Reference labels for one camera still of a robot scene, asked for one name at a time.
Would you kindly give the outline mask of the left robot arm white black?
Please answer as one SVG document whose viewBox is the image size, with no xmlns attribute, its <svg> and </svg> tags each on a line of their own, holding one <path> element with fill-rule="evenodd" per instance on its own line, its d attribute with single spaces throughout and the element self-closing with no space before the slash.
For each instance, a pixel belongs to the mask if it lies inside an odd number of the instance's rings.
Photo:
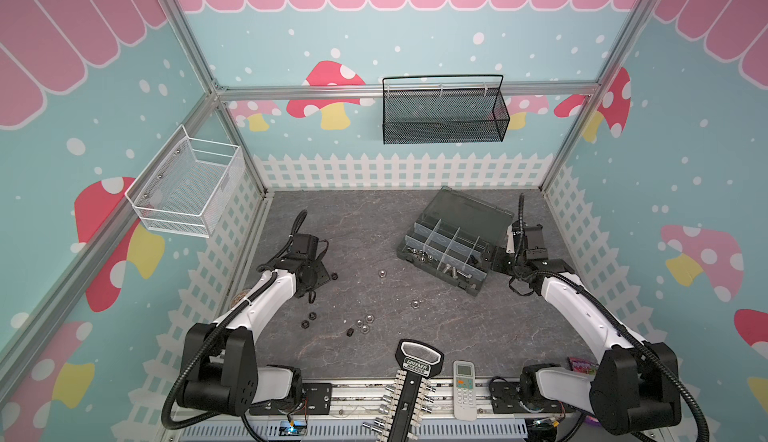
<svg viewBox="0 0 768 442">
<path fill-rule="evenodd" d="M 162 426 L 170 431 L 216 416 L 238 417 L 269 407 L 287 418 L 306 404 L 301 370 L 284 365 L 261 366 L 256 345 L 269 321 L 287 301 L 307 297 L 314 303 L 319 287 L 333 280 L 323 263 L 323 241 L 300 231 L 302 210 L 285 244 L 257 267 L 259 279 L 225 314 L 196 323 L 186 333 L 177 379 L 163 403 Z"/>
</svg>

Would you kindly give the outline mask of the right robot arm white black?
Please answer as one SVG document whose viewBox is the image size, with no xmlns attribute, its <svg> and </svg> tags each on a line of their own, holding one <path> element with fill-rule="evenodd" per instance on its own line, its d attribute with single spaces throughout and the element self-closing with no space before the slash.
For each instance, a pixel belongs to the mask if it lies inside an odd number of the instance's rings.
<svg viewBox="0 0 768 442">
<path fill-rule="evenodd" d="M 507 251 L 501 260 L 511 284 L 522 282 L 569 322 L 597 359 L 595 373 L 567 370 L 557 364 L 525 367 L 519 393 L 527 407 L 551 400 L 578 409 L 615 436 L 641 441 L 650 431 L 677 426 L 690 411 L 695 438 L 708 441 L 711 430 L 692 392 L 679 377 L 675 352 L 651 343 L 624 325 L 593 295 L 570 265 L 551 259 L 540 236 L 519 212 L 507 228 Z"/>
</svg>

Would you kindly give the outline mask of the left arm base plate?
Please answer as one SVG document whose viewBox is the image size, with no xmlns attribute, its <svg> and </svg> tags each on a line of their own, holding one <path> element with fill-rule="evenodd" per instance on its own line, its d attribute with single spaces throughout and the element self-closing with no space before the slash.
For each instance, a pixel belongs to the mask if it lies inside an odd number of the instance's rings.
<svg viewBox="0 0 768 442">
<path fill-rule="evenodd" d="M 331 383 L 304 383 L 302 398 L 291 405 L 287 402 L 272 402 L 265 407 L 252 409 L 252 415 L 304 417 L 305 415 L 329 415 L 333 395 Z"/>
</svg>

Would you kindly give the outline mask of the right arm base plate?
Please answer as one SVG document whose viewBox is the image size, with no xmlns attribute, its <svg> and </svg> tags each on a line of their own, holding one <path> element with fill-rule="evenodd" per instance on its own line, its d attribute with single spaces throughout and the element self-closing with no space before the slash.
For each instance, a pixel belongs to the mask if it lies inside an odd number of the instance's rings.
<svg viewBox="0 0 768 442">
<path fill-rule="evenodd" d="M 488 392 L 494 414 L 528 414 L 531 410 L 521 399 L 520 384 L 502 377 L 493 377 L 488 381 Z"/>
</svg>

